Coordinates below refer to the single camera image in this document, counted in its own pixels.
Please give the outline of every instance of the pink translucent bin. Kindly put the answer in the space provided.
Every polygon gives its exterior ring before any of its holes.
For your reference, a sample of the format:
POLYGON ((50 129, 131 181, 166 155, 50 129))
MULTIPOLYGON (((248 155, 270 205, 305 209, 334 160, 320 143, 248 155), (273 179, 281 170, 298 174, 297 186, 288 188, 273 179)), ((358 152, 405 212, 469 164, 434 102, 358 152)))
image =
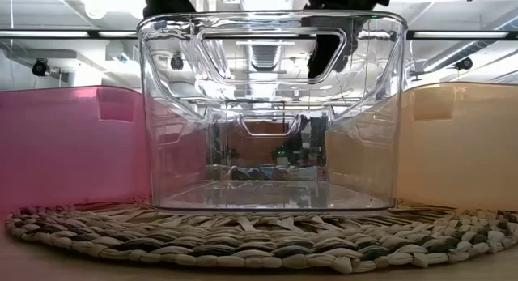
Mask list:
POLYGON ((0 92, 0 209, 148 198, 142 96, 120 87, 0 92))

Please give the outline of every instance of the transparent storage bin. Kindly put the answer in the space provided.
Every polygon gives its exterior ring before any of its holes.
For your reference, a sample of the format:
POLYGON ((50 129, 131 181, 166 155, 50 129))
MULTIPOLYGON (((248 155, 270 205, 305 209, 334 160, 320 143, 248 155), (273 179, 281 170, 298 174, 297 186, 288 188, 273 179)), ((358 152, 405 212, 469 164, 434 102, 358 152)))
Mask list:
POLYGON ((393 206, 405 35, 401 17, 371 11, 144 20, 138 37, 153 205, 393 206))

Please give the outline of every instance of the table surface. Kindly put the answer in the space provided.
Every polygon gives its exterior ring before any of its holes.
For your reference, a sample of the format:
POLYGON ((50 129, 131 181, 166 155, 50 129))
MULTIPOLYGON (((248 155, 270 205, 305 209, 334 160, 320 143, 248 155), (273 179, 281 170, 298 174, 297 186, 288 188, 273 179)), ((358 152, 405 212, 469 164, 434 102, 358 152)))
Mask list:
POLYGON ((62 252, 46 245, 27 243, 0 231, 0 279, 11 280, 516 280, 518 247, 482 255, 466 262, 427 269, 412 266, 344 276, 333 270, 213 270, 195 267, 150 266, 133 262, 106 262, 62 252))

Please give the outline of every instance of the container rim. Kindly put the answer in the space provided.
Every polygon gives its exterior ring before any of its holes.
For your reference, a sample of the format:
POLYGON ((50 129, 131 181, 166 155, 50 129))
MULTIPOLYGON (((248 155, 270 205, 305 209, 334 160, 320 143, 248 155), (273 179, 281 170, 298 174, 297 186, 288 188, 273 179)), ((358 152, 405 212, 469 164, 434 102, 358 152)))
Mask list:
POLYGON ((343 16, 366 16, 366 15, 376 15, 380 16, 382 18, 391 18, 396 20, 403 26, 404 30, 408 30, 408 23, 406 22, 405 18, 401 17, 398 14, 394 14, 387 11, 353 11, 353 10, 284 10, 284 11, 216 11, 216 12, 196 12, 196 13, 172 13, 172 14, 160 14, 160 15, 154 15, 147 19, 142 20, 137 25, 137 32, 140 32, 140 30, 146 26, 149 23, 157 22, 157 21, 163 21, 167 20, 167 18, 171 17, 192 17, 192 18, 202 18, 202 17, 221 17, 221 16, 228 16, 228 15, 240 15, 240 16, 246 16, 250 14, 257 14, 257 15, 282 15, 282 14, 305 14, 305 13, 315 13, 315 14, 325 14, 329 17, 343 17, 343 16))

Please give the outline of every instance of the woven placemat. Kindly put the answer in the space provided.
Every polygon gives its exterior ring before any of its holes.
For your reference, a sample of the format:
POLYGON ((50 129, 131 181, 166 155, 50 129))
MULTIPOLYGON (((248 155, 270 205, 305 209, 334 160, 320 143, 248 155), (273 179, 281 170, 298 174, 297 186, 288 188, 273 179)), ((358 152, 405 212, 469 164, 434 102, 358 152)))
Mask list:
POLYGON ((139 202, 26 208, 7 230, 25 241, 95 258, 231 268, 328 267, 342 274, 426 268, 516 243, 515 212, 400 202, 389 213, 172 215, 139 202))

